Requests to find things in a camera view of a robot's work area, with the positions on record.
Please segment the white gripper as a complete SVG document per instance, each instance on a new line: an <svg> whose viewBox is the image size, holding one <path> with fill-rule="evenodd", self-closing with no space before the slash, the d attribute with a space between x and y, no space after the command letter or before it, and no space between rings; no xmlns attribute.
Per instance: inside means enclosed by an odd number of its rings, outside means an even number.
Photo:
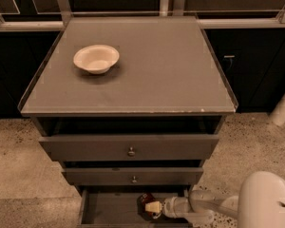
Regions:
<svg viewBox="0 0 285 228"><path fill-rule="evenodd" d="M191 212L191 205L186 197L172 197L164 200L163 208L159 201L147 203L145 211L155 214L159 214L162 211L169 218L184 218Z"/></svg>

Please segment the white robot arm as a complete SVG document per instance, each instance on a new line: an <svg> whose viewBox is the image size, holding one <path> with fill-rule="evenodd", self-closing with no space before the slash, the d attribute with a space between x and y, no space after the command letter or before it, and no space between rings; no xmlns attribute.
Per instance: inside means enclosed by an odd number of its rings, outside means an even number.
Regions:
<svg viewBox="0 0 285 228"><path fill-rule="evenodd" d="M214 214L237 220L237 228L285 228L285 180L271 172L248 176L237 196L191 190L186 197L171 197L144 205L152 215L186 219L192 225L210 224Z"/></svg>

